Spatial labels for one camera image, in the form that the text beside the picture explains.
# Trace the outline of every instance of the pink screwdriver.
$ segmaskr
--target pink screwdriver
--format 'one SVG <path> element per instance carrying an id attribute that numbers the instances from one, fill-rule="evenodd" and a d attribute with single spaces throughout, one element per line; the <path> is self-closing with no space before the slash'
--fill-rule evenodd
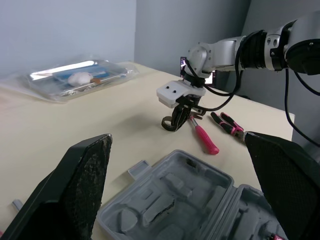
<path id="1" fill-rule="evenodd" d="M 219 153 L 219 148 L 211 141 L 210 137 L 206 133 L 206 131 L 198 125 L 195 118 L 193 116 L 190 116 L 190 121 L 192 122 L 195 132 L 198 135 L 198 137 L 201 139 L 203 144 L 205 145 L 207 152 L 211 155 L 216 155 Z"/>

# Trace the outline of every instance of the robotic arm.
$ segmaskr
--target robotic arm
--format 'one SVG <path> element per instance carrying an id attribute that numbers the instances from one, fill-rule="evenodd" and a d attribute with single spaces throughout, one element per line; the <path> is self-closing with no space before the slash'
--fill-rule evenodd
<path id="1" fill-rule="evenodd" d="M 174 108 L 172 116 L 162 120 L 162 126 L 172 132 L 186 122 L 192 109 L 200 115 L 219 109 L 198 106 L 205 88 L 215 92 L 205 86 L 205 78 L 214 70 L 236 71 L 239 81 L 239 71 L 244 69 L 292 69 L 302 74 L 320 74 L 320 11 L 268 32 L 261 30 L 213 44 L 199 42 L 188 52 L 183 79 L 171 81 L 156 91 L 161 103 Z M 232 93 L 218 95 L 229 96 L 231 100 L 238 90 L 236 87 Z"/>

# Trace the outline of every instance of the tool case foam insert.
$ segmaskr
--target tool case foam insert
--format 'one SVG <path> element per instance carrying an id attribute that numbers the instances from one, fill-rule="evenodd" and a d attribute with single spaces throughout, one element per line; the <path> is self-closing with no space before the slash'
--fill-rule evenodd
<path id="1" fill-rule="evenodd" d="M 186 152 L 175 150 L 155 167 L 141 161 L 129 173 L 136 181 L 97 215 L 110 239 L 286 238 L 261 191 L 234 187 L 232 177 Z"/>

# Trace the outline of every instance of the beige table surface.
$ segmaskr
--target beige table surface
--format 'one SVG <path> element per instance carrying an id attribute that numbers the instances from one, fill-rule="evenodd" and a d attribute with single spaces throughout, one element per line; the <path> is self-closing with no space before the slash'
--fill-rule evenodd
<path id="1" fill-rule="evenodd" d="M 154 165 L 176 149 L 231 175 L 235 186 L 260 188 L 247 148 L 214 125 L 209 114 L 198 123 L 219 147 L 216 156 L 203 152 L 188 122 L 177 132 L 164 130 L 161 120 L 172 109 L 158 101 L 156 89 L 179 77 L 136 66 L 140 75 L 135 79 L 66 104 L 0 89 L 0 230 L 15 217 L 11 202 L 20 199 L 24 203 L 70 146 L 105 133 L 112 134 L 113 144 L 103 204 L 133 182 L 126 174 L 130 167 L 141 160 Z M 225 99 L 207 93 L 200 105 L 213 108 Z M 281 110 L 236 96 L 223 111 L 245 130 L 292 138 L 293 130 Z M 92 238 L 106 239 L 97 222 Z"/>

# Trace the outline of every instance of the pliers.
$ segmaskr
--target pliers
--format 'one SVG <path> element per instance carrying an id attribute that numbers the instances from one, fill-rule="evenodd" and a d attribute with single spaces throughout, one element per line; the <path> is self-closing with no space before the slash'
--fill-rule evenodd
<path id="1" fill-rule="evenodd" d="M 227 133 L 236 137 L 240 142 L 245 143 L 244 141 L 244 129 L 236 123 L 230 116 L 222 112 L 218 116 L 215 112 L 211 112 L 211 117 L 213 120 Z"/>

